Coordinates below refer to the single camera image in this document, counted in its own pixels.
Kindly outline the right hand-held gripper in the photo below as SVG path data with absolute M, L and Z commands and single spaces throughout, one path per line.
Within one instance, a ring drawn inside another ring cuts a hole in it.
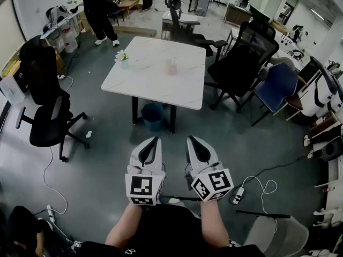
M 186 140 L 187 165 L 185 178 L 189 191 L 194 191 L 203 202 L 219 200 L 233 188 L 233 180 L 227 168 L 219 161 L 214 148 L 195 136 Z M 192 165 L 204 164 L 200 168 Z

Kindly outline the grey fabric chair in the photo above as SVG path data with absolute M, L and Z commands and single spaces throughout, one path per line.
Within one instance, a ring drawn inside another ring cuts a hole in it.
M 236 212 L 256 216 L 244 245 L 257 246 L 266 257 L 292 257 L 308 241 L 308 228 L 290 215 Z

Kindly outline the teal trash bin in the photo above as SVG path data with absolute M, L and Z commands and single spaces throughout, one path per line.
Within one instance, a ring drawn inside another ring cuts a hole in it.
M 147 103 L 141 109 L 141 116 L 149 131 L 157 132 L 162 127 L 163 106 L 157 103 Z

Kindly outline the white plastic jug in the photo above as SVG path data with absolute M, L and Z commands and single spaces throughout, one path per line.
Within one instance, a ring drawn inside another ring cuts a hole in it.
M 71 29 L 65 29 L 63 31 L 63 42 L 65 45 L 65 51 L 69 54 L 74 52 L 78 47 L 77 40 Z

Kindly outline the wooden cabinet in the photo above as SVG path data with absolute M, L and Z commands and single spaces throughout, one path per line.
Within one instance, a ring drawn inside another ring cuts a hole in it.
M 251 17 L 250 11 L 229 3 L 224 16 L 224 22 L 239 27 L 242 23 L 249 22 Z

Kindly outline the clear storage box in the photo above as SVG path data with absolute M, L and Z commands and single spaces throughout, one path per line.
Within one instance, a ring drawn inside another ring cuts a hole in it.
M 0 90 L 11 105 L 17 105 L 25 99 L 25 95 L 12 75 L 8 75 L 0 81 Z

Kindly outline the pale pink cup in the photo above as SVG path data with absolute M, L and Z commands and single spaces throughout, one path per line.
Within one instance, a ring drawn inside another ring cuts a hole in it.
M 177 67 L 172 68 L 171 67 L 171 61 L 172 61 L 172 58 L 166 59 L 165 64 L 164 64 L 165 73 L 168 75 L 176 75 L 177 74 Z

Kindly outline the black mesh office chair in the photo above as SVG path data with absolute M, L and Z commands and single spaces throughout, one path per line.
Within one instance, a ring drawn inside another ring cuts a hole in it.
M 260 68 L 279 50 L 275 40 L 275 29 L 262 20 L 243 22 L 234 46 L 226 56 L 212 64 L 208 74 L 214 80 L 204 83 L 207 86 L 222 90 L 216 102 L 210 105 L 214 110 L 224 94 L 236 103 L 237 112 L 241 105 L 238 97 L 243 97 L 254 86 Z

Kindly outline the person's right forearm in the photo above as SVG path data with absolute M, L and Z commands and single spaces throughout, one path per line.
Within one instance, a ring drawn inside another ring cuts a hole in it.
M 216 200 L 201 202 L 202 236 L 208 245 L 220 249 L 229 247 L 230 240 Z

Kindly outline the person's left forearm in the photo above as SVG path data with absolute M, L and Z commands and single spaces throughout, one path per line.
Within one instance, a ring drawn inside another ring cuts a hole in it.
M 143 209 L 129 203 L 119 221 L 109 232 L 105 244 L 124 250 L 135 236 Z

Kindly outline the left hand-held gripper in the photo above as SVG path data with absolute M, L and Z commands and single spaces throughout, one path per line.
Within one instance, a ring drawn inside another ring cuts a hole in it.
M 131 158 L 138 162 L 127 166 L 126 196 L 134 205 L 155 206 L 159 203 L 166 177 L 161 139 L 146 139 L 132 151 Z

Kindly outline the small white table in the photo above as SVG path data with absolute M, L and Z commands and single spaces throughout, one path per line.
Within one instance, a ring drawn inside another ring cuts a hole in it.
M 179 18 L 179 26 L 182 30 L 187 29 L 187 26 L 189 26 L 189 31 L 193 32 L 196 25 L 200 25 L 200 22 L 198 21 L 198 17 L 196 15 L 181 13 L 181 17 Z M 172 16 L 171 13 L 168 11 L 165 12 L 162 16 L 161 39 L 169 40 L 172 28 Z

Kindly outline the blue cushioned chair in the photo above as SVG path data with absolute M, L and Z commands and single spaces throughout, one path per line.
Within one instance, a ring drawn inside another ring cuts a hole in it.
M 255 126 L 270 113 L 275 116 L 287 106 L 293 108 L 295 112 L 286 120 L 290 120 L 299 114 L 303 110 L 301 98 L 297 91 L 297 84 L 299 82 L 305 86 L 307 85 L 285 63 L 279 63 L 269 68 L 266 79 L 260 82 L 250 95 L 251 97 L 256 96 L 267 107 L 267 111 L 251 125 Z

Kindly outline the wooden floor platform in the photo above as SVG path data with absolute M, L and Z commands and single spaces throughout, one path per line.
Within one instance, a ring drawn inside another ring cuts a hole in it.
M 142 37 L 156 37 L 156 29 L 140 28 L 140 27 L 128 27 L 128 26 L 113 26 L 116 34 L 132 34 Z

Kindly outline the black headrest office chair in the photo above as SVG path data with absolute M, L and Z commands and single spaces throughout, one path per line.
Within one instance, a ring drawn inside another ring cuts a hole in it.
M 192 28 L 196 25 L 200 25 L 200 22 L 198 21 L 184 21 L 181 23 L 181 0 L 165 0 L 165 4 L 170 10 L 173 23 L 170 31 L 170 40 L 204 48 L 206 50 L 206 57 L 213 56 L 213 50 L 211 48 L 211 46 L 213 46 L 217 49 L 216 60 L 218 60 L 222 48 L 227 46 L 228 42 L 224 40 L 207 40 L 202 34 L 195 34 Z

